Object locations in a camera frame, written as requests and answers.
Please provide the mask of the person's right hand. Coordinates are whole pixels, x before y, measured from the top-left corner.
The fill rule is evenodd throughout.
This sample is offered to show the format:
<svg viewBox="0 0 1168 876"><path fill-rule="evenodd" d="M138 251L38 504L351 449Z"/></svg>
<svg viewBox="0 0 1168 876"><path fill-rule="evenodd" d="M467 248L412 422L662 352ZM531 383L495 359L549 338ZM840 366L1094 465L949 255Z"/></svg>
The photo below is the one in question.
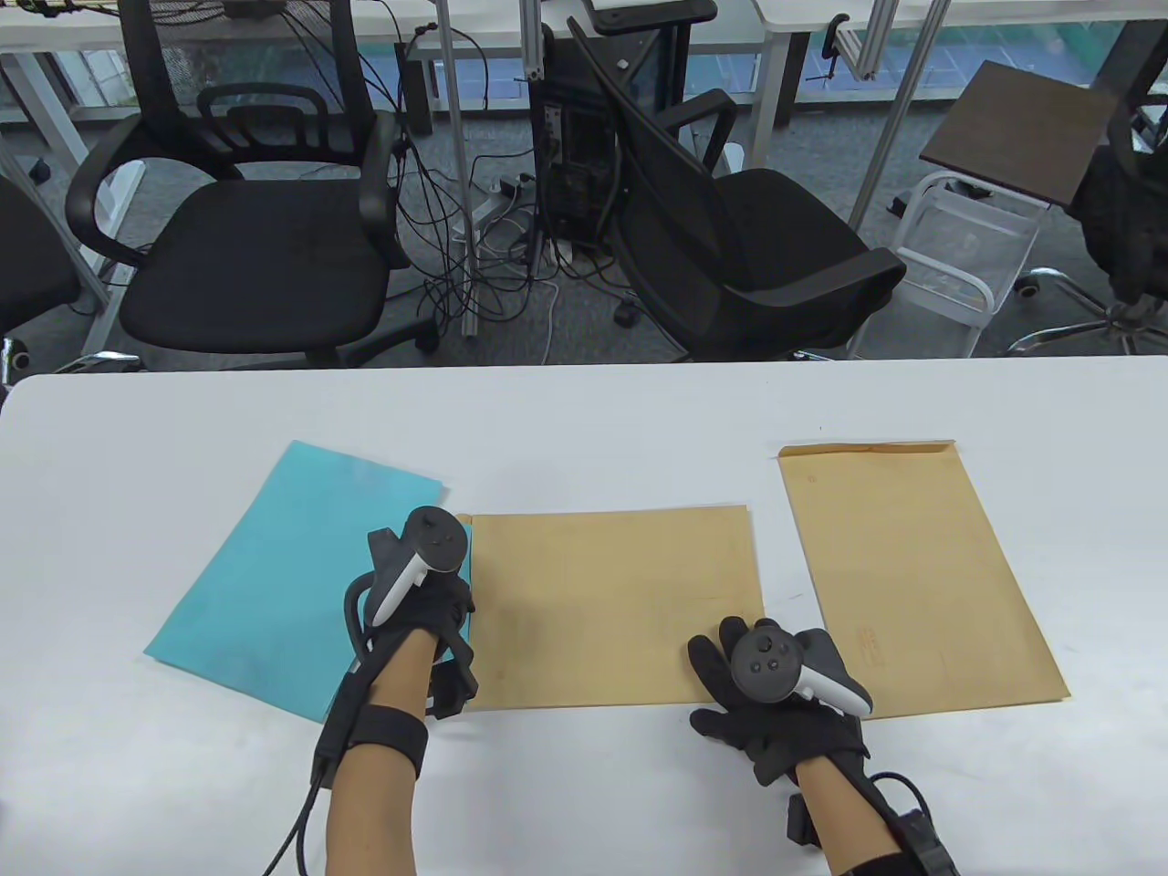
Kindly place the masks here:
<svg viewBox="0 0 1168 876"><path fill-rule="evenodd" d="M792 696L780 704L759 704L738 689L726 658L748 631L743 618L729 616L719 624L718 644L702 634L689 639L691 669L723 708L722 712L693 710L693 730L746 755L760 786L771 786L781 777L798 783L797 767L819 756L862 769L870 755L858 722L816 701Z"/></svg>

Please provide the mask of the person's left hand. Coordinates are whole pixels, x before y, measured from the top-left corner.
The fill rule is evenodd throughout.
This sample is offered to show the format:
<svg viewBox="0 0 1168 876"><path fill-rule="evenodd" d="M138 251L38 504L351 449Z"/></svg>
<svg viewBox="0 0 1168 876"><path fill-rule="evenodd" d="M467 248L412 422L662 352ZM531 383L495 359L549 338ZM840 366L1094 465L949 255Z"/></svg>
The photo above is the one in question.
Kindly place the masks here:
<svg viewBox="0 0 1168 876"><path fill-rule="evenodd" d="M389 631L429 631L438 640L434 660L447 655L459 662L473 658L463 637L463 626L475 610L472 590L458 572L431 571L420 585L408 588L391 616L368 626L364 638L373 642Z"/></svg>

